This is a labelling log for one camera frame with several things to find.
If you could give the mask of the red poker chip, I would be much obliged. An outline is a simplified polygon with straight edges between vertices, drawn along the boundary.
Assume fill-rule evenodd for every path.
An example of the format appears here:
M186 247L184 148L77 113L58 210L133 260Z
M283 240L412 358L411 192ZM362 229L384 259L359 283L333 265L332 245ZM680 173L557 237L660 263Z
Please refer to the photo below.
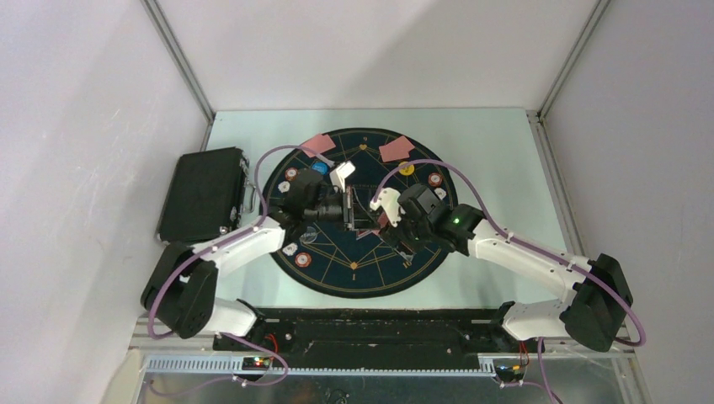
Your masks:
M307 252L299 252L295 256L295 264L298 268L306 268L312 262L312 256Z
M438 188L444 182L444 178L440 173L431 173L428 182L430 186Z
M295 167L289 167L285 170L285 179L287 181L292 181L296 178L298 174L298 169Z

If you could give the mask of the blue small blind button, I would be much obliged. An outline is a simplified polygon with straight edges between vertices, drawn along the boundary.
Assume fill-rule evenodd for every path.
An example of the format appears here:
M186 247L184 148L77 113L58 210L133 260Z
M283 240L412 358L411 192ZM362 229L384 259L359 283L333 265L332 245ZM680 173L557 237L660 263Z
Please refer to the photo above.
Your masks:
M314 162L311 165L311 169L320 173L321 175L326 175L329 172L329 166L322 161Z

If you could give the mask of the red playing card deck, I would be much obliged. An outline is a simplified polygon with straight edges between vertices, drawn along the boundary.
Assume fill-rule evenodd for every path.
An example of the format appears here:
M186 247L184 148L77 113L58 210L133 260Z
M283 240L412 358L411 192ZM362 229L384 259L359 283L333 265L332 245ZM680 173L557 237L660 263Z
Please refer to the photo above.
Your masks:
M383 231L391 225L389 218L384 212L378 216L377 223L379 225L379 231Z

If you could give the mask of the white poker chip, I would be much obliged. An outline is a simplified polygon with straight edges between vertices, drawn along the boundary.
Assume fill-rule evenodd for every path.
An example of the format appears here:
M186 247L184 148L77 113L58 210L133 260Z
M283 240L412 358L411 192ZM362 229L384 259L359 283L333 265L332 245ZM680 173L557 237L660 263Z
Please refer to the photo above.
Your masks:
M292 257L297 253L298 249L299 249L298 245L293 242L293 243L290 243L290 244L286 245L285 247L283 247L281 252L285 256Z

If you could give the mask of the yellow big blind button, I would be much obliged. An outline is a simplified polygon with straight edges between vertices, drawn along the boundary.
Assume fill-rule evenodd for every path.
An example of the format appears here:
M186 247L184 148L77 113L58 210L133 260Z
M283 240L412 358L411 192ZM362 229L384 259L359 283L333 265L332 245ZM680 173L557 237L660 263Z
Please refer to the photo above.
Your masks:
M400 162L398 164L398 167L398 172L404 177L411 176L415 172L414 165L410 164L409 162Z

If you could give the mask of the single red playing card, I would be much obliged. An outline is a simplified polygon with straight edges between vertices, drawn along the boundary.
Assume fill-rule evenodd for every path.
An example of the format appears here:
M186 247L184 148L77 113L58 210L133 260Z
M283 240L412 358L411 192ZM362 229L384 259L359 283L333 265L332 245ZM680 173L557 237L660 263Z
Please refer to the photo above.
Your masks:
M304 141L301 146L307 148L307 151L304 150L303 152L308 157L315 157L316 154L323 154L336 147L332 137L327 134L316 134Z

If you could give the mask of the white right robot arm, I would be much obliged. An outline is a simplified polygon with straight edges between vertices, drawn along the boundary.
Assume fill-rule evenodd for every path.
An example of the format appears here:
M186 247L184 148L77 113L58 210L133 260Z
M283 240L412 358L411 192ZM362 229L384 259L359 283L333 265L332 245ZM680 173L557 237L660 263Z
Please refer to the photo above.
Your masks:
M448 205L431 188L417 184L403 192L384 188L370 209L387 219L380 238L405 258L429 244L445 252L495 263L546 288L554 300L502 304L489 332L491 344L510 352L532 338L571 338L607 352L624 325L632 294L620 263L600 254L595 260L524 240L499 230L483 210Z

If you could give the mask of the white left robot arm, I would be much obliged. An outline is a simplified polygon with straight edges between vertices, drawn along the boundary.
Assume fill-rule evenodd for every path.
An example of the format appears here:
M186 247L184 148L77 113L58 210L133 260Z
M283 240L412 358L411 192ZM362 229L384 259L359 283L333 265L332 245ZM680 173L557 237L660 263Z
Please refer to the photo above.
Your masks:
M262 347L266 328L257 322L258 313L240 300L218 298L219 279L298 242L318 221L346 221L346 179L353 172L351 162L339 164L327 176L302 169L282 201L248 225L194 246L169 243L140 298L150 319L183 339L213 332L232 334L246 350Z

